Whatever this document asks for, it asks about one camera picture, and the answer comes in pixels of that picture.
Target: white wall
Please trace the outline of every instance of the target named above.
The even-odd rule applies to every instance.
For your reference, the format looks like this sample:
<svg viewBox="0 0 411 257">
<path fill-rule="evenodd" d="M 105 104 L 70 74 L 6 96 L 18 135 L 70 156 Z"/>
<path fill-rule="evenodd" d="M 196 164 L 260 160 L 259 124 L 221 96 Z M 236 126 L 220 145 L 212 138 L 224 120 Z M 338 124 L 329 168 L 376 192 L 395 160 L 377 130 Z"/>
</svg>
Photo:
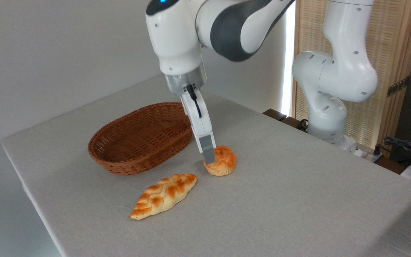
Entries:
<svg viewBox="0 0 411 257">
<path fill-rule="evenodd" d="M 159 75 L 147 3 L 0 0 L 0 142 Z M 207 88 L 258 111 L 279 109 L 280 36 L 246 63 L 206 51 Z M 0 256 L 58 255 L 0 146 Z"/>
</svg>

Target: table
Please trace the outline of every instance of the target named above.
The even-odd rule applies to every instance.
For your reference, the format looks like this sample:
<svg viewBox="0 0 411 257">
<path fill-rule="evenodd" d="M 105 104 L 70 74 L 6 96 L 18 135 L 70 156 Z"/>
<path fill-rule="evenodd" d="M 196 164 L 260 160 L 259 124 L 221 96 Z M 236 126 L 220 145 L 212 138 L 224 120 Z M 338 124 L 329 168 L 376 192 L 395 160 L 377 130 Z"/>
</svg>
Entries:
<svg viewBox="0 0 411 257">
<path fill-rule="evenodd" d="M 108 122 L 178 101 L 162 77 L 2 142 L 63 256 L 411 254 L 410 180 L 205 90 L 215 140 L 238 158 L 225 177 L 207 173 L 194 140 L 128 177 L 88 156 L 88 141 Z M 198 181 L 182 202 L 128 219 L 145 188 L 185 172 Z"/>
</svg>

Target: bread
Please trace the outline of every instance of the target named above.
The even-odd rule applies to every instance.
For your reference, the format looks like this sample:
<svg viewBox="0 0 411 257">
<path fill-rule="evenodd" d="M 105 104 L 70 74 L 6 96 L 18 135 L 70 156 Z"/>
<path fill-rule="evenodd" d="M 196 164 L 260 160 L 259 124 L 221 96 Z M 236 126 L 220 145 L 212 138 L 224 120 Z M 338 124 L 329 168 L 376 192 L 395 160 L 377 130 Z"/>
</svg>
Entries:
<svg viewBox="0 0 411 257">
<path fill-rule="evenodd" d="M 229 147 L 225 145 L 217 146 L 214 149 L 214 153 L 214 163 L 207 165 L 204 162 L 204 166 L 210 174 L 215 176 L 224 176 L 234 171 L 237 158 Z"/>
<path fill-rule="evenodd" d="M 169 210 L 186 197 L 196 180 L 195 175 L 188 173 L 162 179 L 158 184 L 145 189 L 129 217 L 141 220 Z"/>
</svg>

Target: oval basket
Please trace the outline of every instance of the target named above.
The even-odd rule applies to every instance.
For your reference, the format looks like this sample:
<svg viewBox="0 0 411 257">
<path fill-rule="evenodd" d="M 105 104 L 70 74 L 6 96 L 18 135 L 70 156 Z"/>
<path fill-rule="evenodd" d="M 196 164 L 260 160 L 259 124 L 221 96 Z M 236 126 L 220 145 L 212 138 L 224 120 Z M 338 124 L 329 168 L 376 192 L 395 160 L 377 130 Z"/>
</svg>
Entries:
<svg viewBox="0 0 411 257">
<path fill-rule="evenodd" d="M 179 102 L 142 107 L 102 127 L 88 143 L 88 153 L 117 175 L 147 171 L 179 153 L 193 131 Z"/>
</svg>

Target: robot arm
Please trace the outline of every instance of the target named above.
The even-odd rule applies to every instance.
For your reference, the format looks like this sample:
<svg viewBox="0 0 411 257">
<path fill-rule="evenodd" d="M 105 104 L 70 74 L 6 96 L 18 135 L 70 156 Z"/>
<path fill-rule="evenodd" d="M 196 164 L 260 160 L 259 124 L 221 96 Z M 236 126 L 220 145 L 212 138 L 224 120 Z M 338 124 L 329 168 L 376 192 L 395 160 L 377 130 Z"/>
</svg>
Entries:
<svg viewBox="0 0 411 257">
<path fill-rule="evenodd" d="M 206 82 L 201 46 L 232 61 L 250 58 L 294 0 L 152 0 L 146 21 L 171 93 L 181 98 L 199 152 L 215 162 L 212 124 L 199 91 Z"/>
<path fill-rule="evenodd" d="M 356 142 L 344 133 L 347 109 L 341 100 L 362 102 L 377 88 L 377 73 L 365 45 L 373 2 L 329 1 L 323 32 L 333 54 L 304 51 L 293 63 L 293 77 L 309 109 L 308 133 L 350 152 Z"/>
</svg>

